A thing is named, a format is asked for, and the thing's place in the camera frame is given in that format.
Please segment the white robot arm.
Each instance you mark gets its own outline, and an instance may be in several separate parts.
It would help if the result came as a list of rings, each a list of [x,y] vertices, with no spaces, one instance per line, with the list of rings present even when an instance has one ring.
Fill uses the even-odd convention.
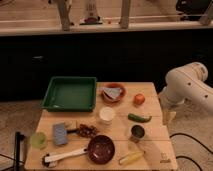
[[[166,86],[158,94],[164,125],[168,125],[176,116],[173,108],[183,104],[186,99],[213,114],[213,88],[205,84],[207,78],[208,70],[200,62],[174,68],[166,74]]]

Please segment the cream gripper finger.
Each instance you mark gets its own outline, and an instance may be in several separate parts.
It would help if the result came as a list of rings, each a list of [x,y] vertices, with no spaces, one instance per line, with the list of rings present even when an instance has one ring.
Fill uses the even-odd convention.
[[[175,118],[176,112],[170,111],[170,110],[164,110],[163,111],[163,124],[168,125],[171,123],[171,121]]]

